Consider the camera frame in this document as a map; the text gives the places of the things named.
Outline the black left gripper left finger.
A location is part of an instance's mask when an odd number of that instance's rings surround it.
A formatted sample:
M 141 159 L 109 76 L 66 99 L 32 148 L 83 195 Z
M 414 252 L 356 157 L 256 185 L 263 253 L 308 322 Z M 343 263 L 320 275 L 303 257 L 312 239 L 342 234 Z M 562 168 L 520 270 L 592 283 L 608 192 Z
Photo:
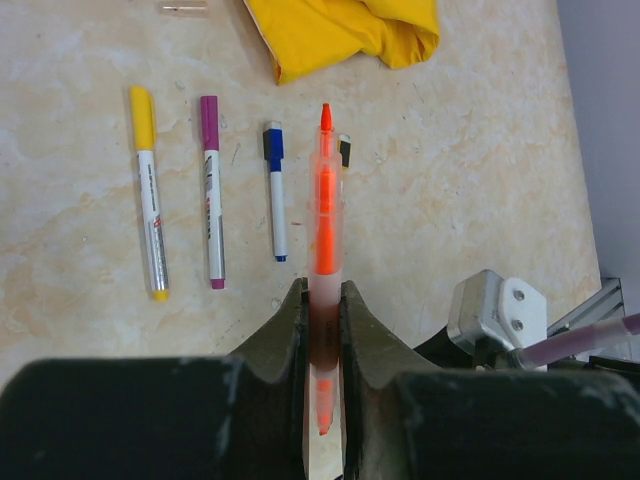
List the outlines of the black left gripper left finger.
M 304 479 L 308 298 L 225 356 L 45 359 L 1 394 L 5 479 Z

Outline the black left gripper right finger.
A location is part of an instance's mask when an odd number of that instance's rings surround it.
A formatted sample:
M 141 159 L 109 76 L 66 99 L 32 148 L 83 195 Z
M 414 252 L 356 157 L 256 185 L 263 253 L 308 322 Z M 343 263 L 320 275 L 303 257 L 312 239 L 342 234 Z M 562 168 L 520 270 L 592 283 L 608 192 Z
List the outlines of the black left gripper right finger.
M 639 393 L 605 371 L 443 369 L 342 286 L 347 479 L 635 479 Z

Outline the orange pink highlighter pen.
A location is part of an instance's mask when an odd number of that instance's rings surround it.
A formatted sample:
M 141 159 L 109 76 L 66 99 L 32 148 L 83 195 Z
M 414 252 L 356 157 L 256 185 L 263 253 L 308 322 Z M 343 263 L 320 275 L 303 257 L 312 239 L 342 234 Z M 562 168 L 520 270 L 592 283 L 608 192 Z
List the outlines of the orange pink highlighter pen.
M 310 362 L 315 420 L 321 436 L 331 429 L 336 403 L 344 260 L 342 171 L 332 111 L 325 103 L 310 156 L 307 202 Z

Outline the white blue-end pen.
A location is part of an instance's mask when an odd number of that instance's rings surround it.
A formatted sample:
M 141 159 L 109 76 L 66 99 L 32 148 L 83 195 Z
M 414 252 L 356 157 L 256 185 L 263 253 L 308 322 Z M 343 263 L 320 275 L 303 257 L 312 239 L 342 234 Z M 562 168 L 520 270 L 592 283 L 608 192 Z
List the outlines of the white blue-end pen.
M 269 172 L 271 220 L 273 234 L 273 254 L 278 263 L 284 263 L 287 259 L 287 232 L 284 205 L 284 183 L 281 172 Z

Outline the small yellow pen cap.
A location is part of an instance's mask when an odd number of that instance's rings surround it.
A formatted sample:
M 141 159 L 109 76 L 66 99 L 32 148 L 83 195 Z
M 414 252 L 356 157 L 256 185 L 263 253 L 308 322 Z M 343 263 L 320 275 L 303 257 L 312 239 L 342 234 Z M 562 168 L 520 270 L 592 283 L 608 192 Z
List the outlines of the small yellow pen cap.
M 351 138 L 349 135 L 340 134 L 338 136 L 338 151 L 342 158 L 342 168 L 347 170 L 350 166 Z

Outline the white purple-end pen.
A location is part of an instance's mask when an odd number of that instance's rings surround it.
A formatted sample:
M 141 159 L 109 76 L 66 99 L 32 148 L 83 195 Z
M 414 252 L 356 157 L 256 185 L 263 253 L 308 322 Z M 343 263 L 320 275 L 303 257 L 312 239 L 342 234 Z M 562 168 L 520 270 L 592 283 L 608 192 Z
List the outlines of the white purple-end pen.
M 225 255 L 221 202 L 221 176 L 219 151 L 204 153 L 205 207 L 207 220 L 207 253 L 209 279 L 213 290 L 225 287 Z

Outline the purple marker cap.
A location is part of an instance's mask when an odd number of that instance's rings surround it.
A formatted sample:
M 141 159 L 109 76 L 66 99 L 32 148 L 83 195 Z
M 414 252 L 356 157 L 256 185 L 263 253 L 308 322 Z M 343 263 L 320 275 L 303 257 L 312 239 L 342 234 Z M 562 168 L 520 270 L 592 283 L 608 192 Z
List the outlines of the purple marker cap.
M 219 112 L 217 96 L 200 97 L 200 125 L 203 149 L 205 151 L 219 151 Z

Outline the yellow marker cap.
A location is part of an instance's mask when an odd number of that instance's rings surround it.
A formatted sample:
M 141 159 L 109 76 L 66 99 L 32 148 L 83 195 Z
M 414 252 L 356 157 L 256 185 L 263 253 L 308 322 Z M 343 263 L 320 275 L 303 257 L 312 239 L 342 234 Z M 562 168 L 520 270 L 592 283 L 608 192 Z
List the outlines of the yellow marker cap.
M 134 144 L 137 151 L 152 151 L 156 142 L 153 99 L 142 86 L 131 86 L 129 90 L 134 130 Z

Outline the white yellow whiteboard marker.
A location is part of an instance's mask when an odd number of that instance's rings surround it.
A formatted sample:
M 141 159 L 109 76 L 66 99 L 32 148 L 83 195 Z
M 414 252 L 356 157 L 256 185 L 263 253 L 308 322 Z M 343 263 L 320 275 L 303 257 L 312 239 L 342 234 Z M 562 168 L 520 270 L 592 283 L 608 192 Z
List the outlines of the white yellow whiteboard marker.
M 169 276 L 164 248 L 154 149 L 136 152 L 141 207 L 149 268 L 151 295 L 157 302 L 169 299 Z

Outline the small blue pen cap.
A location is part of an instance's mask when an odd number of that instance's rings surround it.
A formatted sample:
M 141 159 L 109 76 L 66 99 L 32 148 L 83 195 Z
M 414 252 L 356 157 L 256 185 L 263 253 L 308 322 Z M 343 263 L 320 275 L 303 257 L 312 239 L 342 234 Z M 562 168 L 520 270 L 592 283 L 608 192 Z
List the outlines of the small blue pen cap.
M 262 134 L 264 159 L 268 164 L 269 172 L 281 172 L 284 159 L 284 140 L 281 123 L 269 121 Z

